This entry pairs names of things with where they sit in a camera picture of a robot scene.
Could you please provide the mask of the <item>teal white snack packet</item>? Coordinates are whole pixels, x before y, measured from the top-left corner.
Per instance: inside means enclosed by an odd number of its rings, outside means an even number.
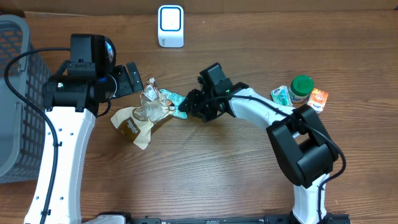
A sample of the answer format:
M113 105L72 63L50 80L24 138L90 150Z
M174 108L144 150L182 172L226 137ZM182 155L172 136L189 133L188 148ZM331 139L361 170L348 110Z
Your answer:
M184 101L185 97L166 89L160 89L160 92L174 104L175 109L172 113L172 116L180 119L187 119L187 113L181 112L178 108L180 104Z

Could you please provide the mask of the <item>clear brown crinkled bag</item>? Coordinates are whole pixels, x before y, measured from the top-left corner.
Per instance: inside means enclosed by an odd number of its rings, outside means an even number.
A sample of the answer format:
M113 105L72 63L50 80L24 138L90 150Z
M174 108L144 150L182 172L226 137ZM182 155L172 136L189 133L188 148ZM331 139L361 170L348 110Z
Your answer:
M158 89L150 78L140 95L140 106L118 110L111 118L113 126L133 144L144 150L151 140L151 129L175 111L174 103Z

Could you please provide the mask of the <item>teal tissue pack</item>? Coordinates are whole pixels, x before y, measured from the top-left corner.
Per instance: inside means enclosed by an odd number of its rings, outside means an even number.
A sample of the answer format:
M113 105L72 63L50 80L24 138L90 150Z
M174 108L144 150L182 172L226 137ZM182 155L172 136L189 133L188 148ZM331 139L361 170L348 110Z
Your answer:
M270 96L273 102L283 106L293 106L292 100L289 95L289 89L285 85L272 90Z

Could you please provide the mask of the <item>green lid jar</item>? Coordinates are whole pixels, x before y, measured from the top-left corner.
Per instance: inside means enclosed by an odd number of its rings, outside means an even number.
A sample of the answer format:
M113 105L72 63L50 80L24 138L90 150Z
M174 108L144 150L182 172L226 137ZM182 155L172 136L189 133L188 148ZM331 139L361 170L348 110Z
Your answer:
M313 80L307 75L296 76L289 86L289 95L292 103L301 103L307 99L314 89Z

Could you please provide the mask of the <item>orange small carton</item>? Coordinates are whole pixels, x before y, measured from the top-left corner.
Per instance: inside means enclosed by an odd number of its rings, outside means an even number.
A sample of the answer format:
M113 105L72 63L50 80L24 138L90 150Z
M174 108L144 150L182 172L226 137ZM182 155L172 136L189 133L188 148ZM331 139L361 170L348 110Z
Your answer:
M320 114L325 108L327 98L328 92L314 88L308 97L307 105L312 107L317 114Z

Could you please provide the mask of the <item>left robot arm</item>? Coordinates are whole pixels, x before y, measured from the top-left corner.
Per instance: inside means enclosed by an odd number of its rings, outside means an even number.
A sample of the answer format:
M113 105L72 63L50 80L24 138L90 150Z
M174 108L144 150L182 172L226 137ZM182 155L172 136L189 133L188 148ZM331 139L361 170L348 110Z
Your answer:
M25 223L81 223L81 180L99 105L143 88L135 63L116 64L110 38L71 36L70 59L42 87L47 134Z

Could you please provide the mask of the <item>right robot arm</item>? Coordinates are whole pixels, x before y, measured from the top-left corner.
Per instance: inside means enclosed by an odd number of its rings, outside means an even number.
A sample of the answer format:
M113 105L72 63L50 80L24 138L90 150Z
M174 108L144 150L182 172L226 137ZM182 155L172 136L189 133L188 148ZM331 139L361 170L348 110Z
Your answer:
M228 113L266 131L278 165L294 186L294 206L288 215L268 215L283 223L330 223L325 209L326 183L334 179L341 149L331 140L313 108L279 105L243 82L233 83L215 63L202 70L199 89L190 91L178 107L204 122Z

